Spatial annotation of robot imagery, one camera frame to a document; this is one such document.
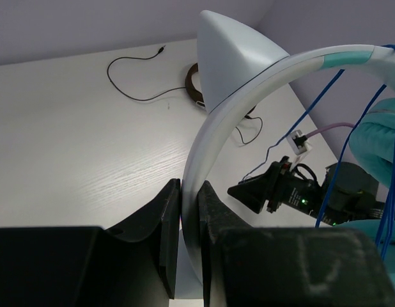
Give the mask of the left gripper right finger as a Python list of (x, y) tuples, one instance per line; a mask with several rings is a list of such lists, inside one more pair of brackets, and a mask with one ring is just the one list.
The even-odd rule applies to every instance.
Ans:
[(255, 228), (209, 182), (197, 203), (205, 306), (395, 306), (395, 238), (382, 260), (371, 223)]

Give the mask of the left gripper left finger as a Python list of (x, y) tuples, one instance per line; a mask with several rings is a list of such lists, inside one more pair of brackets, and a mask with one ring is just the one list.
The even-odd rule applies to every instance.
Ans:
[(181, 187), (171, 179), (118, 224), (0, 228), (0, 306), (168, 306)]

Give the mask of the brown silver headphones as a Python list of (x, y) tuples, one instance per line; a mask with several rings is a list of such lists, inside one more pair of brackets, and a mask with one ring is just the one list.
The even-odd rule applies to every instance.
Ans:
[(205, 103), (203, 100), (203, 94), (199, 90), (196, 89), (196, 87), (194, 86), (194, 83), (192, 81), (192, 76), (198, 72), (199, 72), (199, 69), (198, 69), (197, 63), (193, 64), (189, 68), (187, 75), (185, 77), (185, 82), (184, 82), (185, 89), (186, 89), (186, 92), (187, 92), (189, 98), (195, 103), (195, 105), (197, 105), (198, 107), (201, 107), (203, 109), (206, 109)]

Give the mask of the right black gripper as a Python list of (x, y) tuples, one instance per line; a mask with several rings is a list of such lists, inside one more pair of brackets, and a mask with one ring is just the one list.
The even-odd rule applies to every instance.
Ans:
[(317, 218), (330, 184), (333, 185), (321, 219), (326, 224), (354, 220), (379, 219), (380, 202), (376, 201), (378, 182), (360, 166), (350, 162), (325, 168), (322, 184), (304, 163), (293, 169), (288, 157), (273, 162), (261, 175), (229, 187), (227, 193), (248, 209), (259, 214), (267, 202), (267, 211), (275, 212), (285, 204)]

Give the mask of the teal cat-ear headphones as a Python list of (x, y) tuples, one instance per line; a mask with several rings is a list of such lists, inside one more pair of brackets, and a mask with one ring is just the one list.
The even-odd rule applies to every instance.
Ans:
[[(338, 45), (289, 55), (252, 28), (218, 13), (203, 11), (197, 34), (198, 69), (208, 117), (190, 150), (182, 180), (182, 227), (192, 266), (203, 282), (198, 193), (207, 182), (219, 152), (232, 130), (264, 98), (311, 72), (336, 68), (364, 69), (395, 92), (395, 45)], [(378, 182), (380, 218), (342, 224), (321, 221), (333, 185), (330, 184), (314, 227), (373, 225), (371, 234), (382, 260), (395, 238), (395, 97), (375, 95), (344, 147), (359, 166)]]

